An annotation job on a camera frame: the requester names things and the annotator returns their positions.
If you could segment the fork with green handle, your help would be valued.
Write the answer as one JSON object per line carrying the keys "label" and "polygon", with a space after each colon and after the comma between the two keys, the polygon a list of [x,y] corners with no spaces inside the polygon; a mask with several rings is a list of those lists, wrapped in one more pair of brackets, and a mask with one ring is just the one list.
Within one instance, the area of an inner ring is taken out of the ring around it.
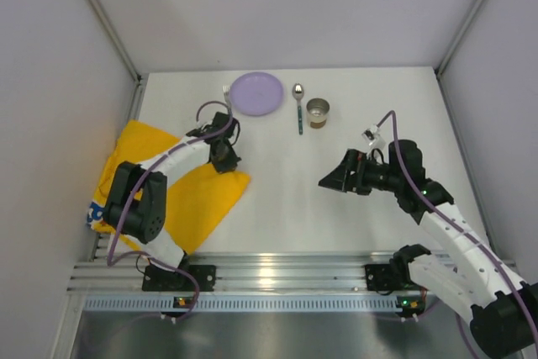
{"label": "fork with green handle", "polygon": [[227,109],[232,112],[233,111],[233,107],[232,107],[232,103],[231,103],[231,100],[230,100],[230,85],[224,85],[222,87],[222,90],[223,90],[223,95],[224,95],[224,100],[225,100],[225,103],[227,105]]}

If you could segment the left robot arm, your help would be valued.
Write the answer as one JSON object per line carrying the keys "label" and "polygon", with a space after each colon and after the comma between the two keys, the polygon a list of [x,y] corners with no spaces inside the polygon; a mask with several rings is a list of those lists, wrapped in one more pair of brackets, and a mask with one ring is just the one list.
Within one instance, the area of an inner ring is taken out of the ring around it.
{"label": "left robot arm", "polygon": [[239,171],[235,153],[240,124],[217,112],[183,137],[131,121],[100,180],[92,227],[112,236],[107,261],[143,256],[174,272],[239,202],[250,177]]}

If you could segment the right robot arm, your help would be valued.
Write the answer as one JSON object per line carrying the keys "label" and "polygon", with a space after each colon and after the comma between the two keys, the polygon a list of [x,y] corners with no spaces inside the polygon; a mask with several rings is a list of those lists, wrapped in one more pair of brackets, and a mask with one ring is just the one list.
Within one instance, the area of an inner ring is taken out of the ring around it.
{"label": "right robot arm", "polygon": [[504,358],[536,345],[537,286],[502,262],[463,218],[454,198],[426,176],[414,141],[390,143],[386,162],[349,149],[319,186],[364,196],[373,190],[394,195],[454,264],[450,269],[428,248],[406,245],[390,260],[396,278],[435,294],[469,326],[488,357]]}

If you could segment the purple plastic plate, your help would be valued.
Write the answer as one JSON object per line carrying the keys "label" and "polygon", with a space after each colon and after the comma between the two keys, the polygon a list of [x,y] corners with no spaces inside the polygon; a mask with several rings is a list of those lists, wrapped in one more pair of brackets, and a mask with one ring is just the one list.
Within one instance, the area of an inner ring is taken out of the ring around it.
{"label": "purple plastic plate", "polygon": [[263,71],[253,71],[236,78],[229,90],[232,107],[248,116],[270,114],[282,105],[284,88],[278,78]]}

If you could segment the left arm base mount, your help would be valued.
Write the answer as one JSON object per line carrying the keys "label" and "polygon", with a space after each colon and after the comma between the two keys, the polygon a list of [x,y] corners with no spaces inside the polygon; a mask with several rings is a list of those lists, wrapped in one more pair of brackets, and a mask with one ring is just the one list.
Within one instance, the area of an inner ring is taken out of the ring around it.
{"label": "left arm base mount", "polygon": [[[213,292],[217,267],[213,265],[190,265],[187,272],[196,280],[201,292]],[[142,282],[144,292],[193,292],[194,283],[187,277],[149,265]]]}

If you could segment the yellow Pikachu cloth placemat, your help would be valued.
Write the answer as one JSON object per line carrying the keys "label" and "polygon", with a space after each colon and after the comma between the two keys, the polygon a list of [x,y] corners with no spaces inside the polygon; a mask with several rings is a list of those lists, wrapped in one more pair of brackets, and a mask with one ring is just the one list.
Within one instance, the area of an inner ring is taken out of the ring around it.
{"label": "yellow Pikachu cloth placemat", "polygon": [[[129,121],[104,165],[87,211],[87,226],[100,233],[114,232],[103,221],[103,209],[121,162],[147,160],[179,140],[164,130]],[[244,172],[219,174],[209,163],[192,170],[168,188],[164,228],[179,247],[193,253],[240,200],[250,181]]]}

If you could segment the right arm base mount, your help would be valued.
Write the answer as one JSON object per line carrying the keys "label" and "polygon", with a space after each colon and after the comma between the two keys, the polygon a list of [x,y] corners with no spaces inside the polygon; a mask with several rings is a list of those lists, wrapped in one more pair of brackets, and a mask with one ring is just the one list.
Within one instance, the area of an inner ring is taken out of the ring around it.
{"label": "right arm base mount", "polygon": [[366,264],[364,271],[368,291],[389,295],[420,290],[420,286],[404,281],[389,264]]}

